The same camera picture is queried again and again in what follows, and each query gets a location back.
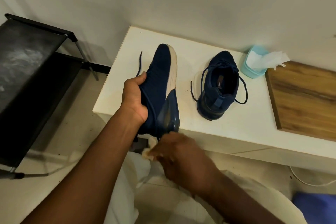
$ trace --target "wooden board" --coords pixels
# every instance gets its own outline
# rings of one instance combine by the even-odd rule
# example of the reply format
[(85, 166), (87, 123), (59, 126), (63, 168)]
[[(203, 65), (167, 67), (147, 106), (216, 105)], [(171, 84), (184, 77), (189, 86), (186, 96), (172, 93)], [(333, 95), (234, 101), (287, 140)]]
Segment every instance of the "wooden board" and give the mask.
[(266, 72), (278, 129), (336, 141), (336, 72), (285, 64)]

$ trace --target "tissue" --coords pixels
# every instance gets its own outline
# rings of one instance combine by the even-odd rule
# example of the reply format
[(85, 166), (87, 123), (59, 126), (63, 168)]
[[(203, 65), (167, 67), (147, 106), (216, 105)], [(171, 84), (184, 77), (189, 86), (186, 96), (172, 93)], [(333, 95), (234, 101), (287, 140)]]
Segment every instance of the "tissue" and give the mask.
[(246, 64), (253, 70), (261, 71), (267, 68), (276, 70), (278, 65), (285, 67), (284, 62), (290, 61), (284, 52), (271, 52), (265, 55), (258, 55), (254, 51), (250, 51), (246, 60)]

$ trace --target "white countertop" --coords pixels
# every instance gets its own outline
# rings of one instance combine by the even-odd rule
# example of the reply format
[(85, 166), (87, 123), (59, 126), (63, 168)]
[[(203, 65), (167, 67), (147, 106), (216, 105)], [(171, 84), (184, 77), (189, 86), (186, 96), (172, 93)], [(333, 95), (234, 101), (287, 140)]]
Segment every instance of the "white countertop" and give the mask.
[[(266, 146), (288, 149), (328, 158), (336, 158), (336, 142), (277, 130), (265, 76), (250, 79), (243, 73), (248, 102), (234, 102), (219, 120), (209, 121), (201, 117), (190, 93), (193, 82), (194, 95), (200, 94), (203, 70), (217, 53), (225, 50), (190, 40), (164, 35), (136, 27), (130, 27), (121, 45), (111, 71), (93, 108), (95, 113), (113, 115), (121, 103), (124, 81), (135, 77), (142, 53), (142, 69), (146, 71), (157, 46), (171, 45), (177, 54), (176, 95), (180, 113), (180, 128), (206, 134), (233, 138)], [(245, 54), (228, 50), (240, 68)], [(240, 82), (237, 100), (244, 102), (245, 90)]]

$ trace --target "metal rack leg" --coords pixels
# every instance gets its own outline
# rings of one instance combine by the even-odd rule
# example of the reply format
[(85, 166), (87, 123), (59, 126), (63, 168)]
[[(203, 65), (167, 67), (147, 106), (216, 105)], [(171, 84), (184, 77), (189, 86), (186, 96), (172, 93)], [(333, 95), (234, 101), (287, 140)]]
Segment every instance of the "metal rack leg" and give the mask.
[(84, 55), (84, 52), (83, 52), (82, 48), (80, 47), (79, 43), (78, 43), (78, 42), (75, 42), (75, 44), (76, 44), (76, 46), (77, 46), (79, 52), (81, 53), (81, 55), (82, 55), (82, 57), (83, 57), (83, 59), (84, 59), (84, 62), (88, 62), (88, 63), (89, 63), (90, 70), (91, 70), (93, 76), (96, 78), (96, 81), (98, 81), (98, 76), (97, 76), (97, 74), (95, 73), (95, 71), (92, 69), (90, 62), (87, 60), (86, 56)]

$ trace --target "brand label inside shoe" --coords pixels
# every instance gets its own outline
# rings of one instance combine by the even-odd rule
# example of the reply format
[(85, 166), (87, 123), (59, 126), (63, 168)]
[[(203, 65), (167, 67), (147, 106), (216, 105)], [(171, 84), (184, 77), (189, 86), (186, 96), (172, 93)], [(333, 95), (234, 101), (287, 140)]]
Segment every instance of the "brand label inside shoe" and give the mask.
[(224, 76), (220, 75), (217, 80), (217, 88), (222, 88), (222, 82), (223, 82)]

